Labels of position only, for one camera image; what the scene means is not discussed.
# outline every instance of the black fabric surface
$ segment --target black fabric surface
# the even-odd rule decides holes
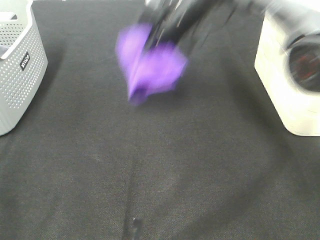
[[[33,4],[49,65],[0,137],[0,239],[128,240],[133,217],[142,240],[320,239],[320,138],[284,128],[255,72],[262,19],[236,13],[132,107],[114,47],[141,7]]]

